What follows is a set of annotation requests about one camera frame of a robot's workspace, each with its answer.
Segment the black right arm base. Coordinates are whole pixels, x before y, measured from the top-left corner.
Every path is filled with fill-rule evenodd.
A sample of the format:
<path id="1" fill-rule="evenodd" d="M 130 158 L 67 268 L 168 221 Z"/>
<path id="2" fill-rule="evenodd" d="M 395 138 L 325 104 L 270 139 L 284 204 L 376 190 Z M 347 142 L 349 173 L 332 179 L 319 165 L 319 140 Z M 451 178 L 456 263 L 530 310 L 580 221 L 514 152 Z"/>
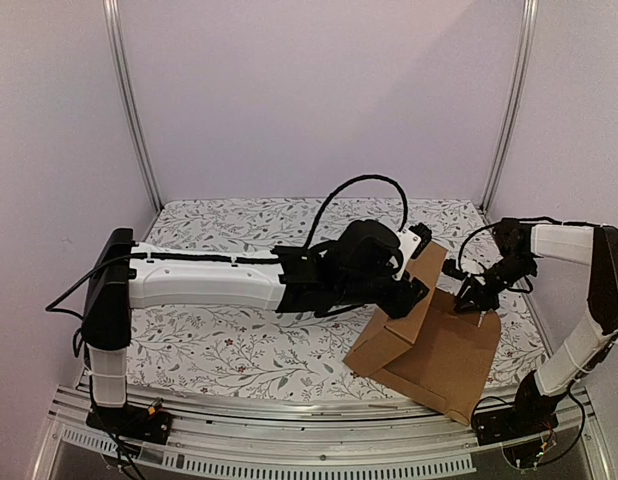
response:
<path id="1" fill-rule="evenodd" d="M 555 401 L 541 401 L 535 406 L 529 406 L 517 400 L 513 403 L 505 402 L 495 396 L 485 397 L 485 400 L 498 400 L 504 406 L 482 411 L 474 408 L 470 427 L 475 432 L 480 446 L 540 434 L 558 426 Z"/>

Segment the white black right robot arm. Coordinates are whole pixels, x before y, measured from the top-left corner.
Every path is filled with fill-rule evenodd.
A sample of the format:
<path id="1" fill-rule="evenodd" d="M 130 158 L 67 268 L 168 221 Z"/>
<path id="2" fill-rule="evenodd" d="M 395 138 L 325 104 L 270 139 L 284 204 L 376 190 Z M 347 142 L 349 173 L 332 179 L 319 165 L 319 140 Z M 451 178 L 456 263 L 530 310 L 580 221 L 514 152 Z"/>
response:
<path id="1" fill-rule="evenodd" d="M 618 227 L 504 217 L 469 237 L 485 232 L 499 252 L 495 263 L 457 256 L 443 271 L 461 282 L 458 313 L 497 310 L 506 291 L 531 296 L 554 344 L 551 356 L 521 381 L 506 415 L 510 432 L 526 436 L 618 340 Z"/>

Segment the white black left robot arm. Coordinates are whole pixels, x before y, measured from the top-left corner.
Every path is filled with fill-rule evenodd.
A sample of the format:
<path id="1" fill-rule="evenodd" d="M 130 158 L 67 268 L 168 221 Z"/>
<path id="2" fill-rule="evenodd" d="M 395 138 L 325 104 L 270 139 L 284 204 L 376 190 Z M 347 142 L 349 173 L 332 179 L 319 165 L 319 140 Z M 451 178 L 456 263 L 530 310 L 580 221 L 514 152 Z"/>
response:
<path id="1" fill-rule="evenodd" d="M 127 434 L 138 423 L 135 408 L 126 403 L 124 358 L 134 310 L 233 305 L 324 318 L 375 305 L 400 319 L 430 291 L 407 266 L 431 239 L 424 224 L 393 231 L 376 220 L 356 220 L 336 240 L 238 255 L 159 248 L 119 228 L 92 269 L 45 309 L 59 313 L 67 297 L 87 288 L 80 336 L 94 403 L 105 424 Z"/>

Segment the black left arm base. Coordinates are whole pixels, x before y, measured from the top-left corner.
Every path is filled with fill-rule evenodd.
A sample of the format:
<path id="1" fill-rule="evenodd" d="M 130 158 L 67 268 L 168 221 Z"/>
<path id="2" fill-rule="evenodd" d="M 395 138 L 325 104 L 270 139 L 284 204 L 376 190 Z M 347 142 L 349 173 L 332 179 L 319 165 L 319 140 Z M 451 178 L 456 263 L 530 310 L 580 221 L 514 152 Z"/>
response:
<path id="1" fill-rule="evenodd" d="M 158 404 L 152 404 L 149 407 L 125 404 L 121 408 L 93 405 L 88 413 L 86 424 L 105 433 L 166 445 L 173 419 L 173 415 Z"/>

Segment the brown cardboard box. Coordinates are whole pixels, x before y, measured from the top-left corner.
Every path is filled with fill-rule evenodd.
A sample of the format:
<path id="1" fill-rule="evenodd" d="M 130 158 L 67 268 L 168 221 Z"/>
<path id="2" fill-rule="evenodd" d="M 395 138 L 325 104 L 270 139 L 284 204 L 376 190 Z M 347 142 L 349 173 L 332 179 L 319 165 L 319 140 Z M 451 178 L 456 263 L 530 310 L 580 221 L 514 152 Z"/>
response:
<path id="1" fill-rule="evenodd" d="M 401 319 L 378 309 L 343 359 L 363 378 L 446 417 L 470 424 L 500 341 L 497 313 L 453 311 L 454 296 L 437 288 L 447 250 L 430 243 L 406 271 L 430 288 Z"/>

